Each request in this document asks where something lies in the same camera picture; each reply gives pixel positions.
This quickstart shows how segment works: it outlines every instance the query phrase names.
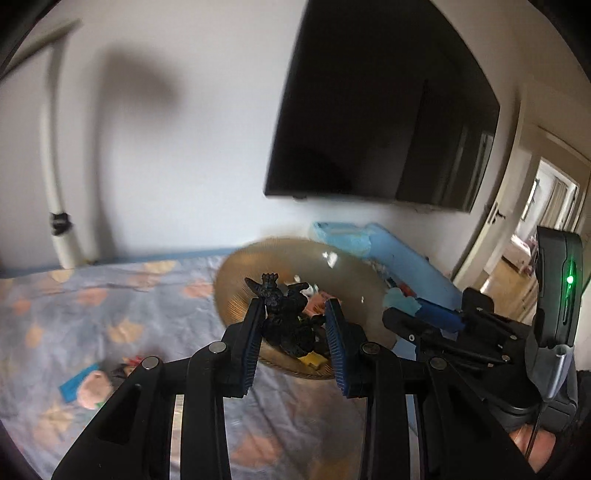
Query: bed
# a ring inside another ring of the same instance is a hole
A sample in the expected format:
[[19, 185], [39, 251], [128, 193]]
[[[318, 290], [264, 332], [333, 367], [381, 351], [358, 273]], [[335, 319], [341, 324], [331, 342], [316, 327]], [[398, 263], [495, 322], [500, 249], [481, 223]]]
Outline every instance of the bed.
[[513, 235], [503, 252], [503, 257], [521, 273], [530, 263], [531, 251], [521, 238]]
[[[98, 362], [191, 356], [224, 327], [213, 280], [224, 257], [210, 255], [100, 265], [0, 280], [0, 420], [29, 464], [49, 479], [94, 411], [65, 403], [59, 385]], [[181, 417], [177, 400], [176, 419]], [[358, 475], [365, 400], [347, 400], [334, 381], [304, 380], [259, 364], [243, 400], [225, 399], [235, 479], [345, 480]], [[175, 421], [171, 478], [178, 478]]]

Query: white pipe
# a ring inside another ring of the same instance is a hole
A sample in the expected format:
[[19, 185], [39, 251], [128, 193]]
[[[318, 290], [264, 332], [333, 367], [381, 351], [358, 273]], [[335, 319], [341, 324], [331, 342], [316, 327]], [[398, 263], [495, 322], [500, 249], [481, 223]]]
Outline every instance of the white pipe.
[[43, 172], [47, 206], [51, 213], [51, 238], [62, 268], [75, 268], [86, 263], [74, 231], [74, 225], [70, 222], [64, 208], [59, 166], [57, 164], [57, 89], [61, 61], [64, 56], [67, 33], [78, 25], [79, 23], [75, 22], [70, 24], [70, 28], [62, 28], [64, 33], [57, 38], [49, 36], [51, 56], [47, 67], [43, 100], [39, 114], [41, 170]]
[[51, 57], [43, 85], [43, 99], [39, 113], [39, 141], [41, 168], [47, 206], [50, 213], [63, 213], [64, 202], [61, 196], [61, 184], [57, 165], [57, 85], [63, 57], [64, 41], [58, 40], [51, 46]]

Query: toy figure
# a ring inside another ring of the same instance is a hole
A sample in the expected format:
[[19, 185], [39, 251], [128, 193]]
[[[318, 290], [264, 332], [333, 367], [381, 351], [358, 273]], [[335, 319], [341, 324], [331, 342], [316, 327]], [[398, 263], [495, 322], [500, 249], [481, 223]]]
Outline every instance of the toy figure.
[[277, 287], [279, 275], [276, 273], [263, 274], [262, 284], [251, 278], [245, 278], [246, 285], [259, 298], [265, 301], [267, 318], [262, 325], [263, 338], [275, 348], [280, 348], [287, 355], [299, 358], [316, 351], [326, 355], [326, 335], [317, 330], [324, 323], [323, 316], [311, 319], [301, 318], [301, 312], [306, 308], [308, 299], [301, 293], [309, 287], [306, 282], [294, 283], [287, 286], [287, 295]]

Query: wall-mounted tv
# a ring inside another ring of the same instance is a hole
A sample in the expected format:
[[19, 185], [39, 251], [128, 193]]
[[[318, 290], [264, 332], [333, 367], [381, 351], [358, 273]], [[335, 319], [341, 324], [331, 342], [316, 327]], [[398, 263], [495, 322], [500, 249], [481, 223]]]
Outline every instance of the wall-mounted tv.
[[266, 195], [472, 209], [499, 103], [429, 0], [309, 0]]

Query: doorway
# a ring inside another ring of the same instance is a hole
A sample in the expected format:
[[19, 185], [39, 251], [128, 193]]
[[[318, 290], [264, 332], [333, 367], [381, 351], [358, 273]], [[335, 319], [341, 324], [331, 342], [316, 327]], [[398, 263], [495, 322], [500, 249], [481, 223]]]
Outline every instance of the doorway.
[[480, 288], [495, 302], [495, 313], [531, 324], [538, 283], [536, 228], [572, 229], [575, 206], [583, 195], [581, 185], [541, 157], [525, 207], [510, 240], [490, 276]]

